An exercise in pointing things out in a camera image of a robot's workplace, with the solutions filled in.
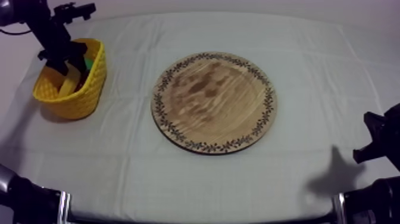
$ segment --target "white wall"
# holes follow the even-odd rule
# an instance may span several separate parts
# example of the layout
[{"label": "white wall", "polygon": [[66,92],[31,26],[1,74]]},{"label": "white wall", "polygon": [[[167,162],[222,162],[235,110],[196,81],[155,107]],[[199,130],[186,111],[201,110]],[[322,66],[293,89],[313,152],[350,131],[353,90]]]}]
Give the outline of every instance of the white wall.
[{"label": "white wall", "polygon": [[[51,7],[72,0],[48,0]],[[400,35],[400,0],[81,0],[94,18],[182,11],[271,13],[355,25]]]}]

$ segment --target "yellow basket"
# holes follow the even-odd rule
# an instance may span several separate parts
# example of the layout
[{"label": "yellow basket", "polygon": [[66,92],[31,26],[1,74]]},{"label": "yellow basket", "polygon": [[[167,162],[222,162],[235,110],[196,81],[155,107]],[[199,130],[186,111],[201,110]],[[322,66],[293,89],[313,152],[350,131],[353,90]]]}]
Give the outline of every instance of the yellow basket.
[{"label": "yellow basket", "polygon": [[86,43],[85,58],[93,61],[89,75],[77,92],[59,98],[58,91],[65,77],[45,66],[33,88],[33,96],[54,114],[66,119],[80,119],[95,111],[107,75],[104,45],[96,39],[76,39]]}]

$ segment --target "white cloth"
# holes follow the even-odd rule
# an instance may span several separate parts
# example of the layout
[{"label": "white cloth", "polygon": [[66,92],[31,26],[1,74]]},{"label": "white cloth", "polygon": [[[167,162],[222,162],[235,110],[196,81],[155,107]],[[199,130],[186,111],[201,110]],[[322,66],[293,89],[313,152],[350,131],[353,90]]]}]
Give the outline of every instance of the white cloth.
[{"label": "white cloth", "polygon": [[[325,214],[333,194],[398,174],[386,158],[357,166],[351,151],[370,142],[363,114],[400,102],[396,37],[241,13],[143,15],[68,29],[105,44],[108,77],[98,108],[75,122],[49,114],[31,97],[43,66],[35,61],[1,127],[0,156],[39,185],[72,193],[75,214],[181,223],[292,219]],[[244,57],[275,86],[275,122],[247,150],[192,154],[154,124],[155,81],[202,51]]]}]

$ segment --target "round wooden tray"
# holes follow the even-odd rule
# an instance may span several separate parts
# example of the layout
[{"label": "round wooden tray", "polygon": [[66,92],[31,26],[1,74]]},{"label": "round wooden tray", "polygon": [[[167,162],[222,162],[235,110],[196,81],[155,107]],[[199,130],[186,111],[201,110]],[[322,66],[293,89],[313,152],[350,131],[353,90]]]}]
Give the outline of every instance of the round wooden tray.
[{"label": "round wooden tray", "polygon": [[233,54],[187,56],[157,80],[151,110],[160,131],[178,146],[201,154],[227,154],[259,140],[276,115],[267,76]]}]

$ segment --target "green object in basket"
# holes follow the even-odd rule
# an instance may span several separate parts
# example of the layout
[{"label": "green object in basket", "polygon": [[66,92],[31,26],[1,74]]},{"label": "green object in basket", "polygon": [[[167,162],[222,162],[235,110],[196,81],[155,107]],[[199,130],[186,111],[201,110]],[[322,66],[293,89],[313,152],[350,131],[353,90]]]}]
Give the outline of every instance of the green object in basket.
[{"label": "green object in basket", "polygon": [[86,69],[90,71],[91,68],[93,67],[93,61],[88,58],[85,58],[85,64],[86,64]]}]

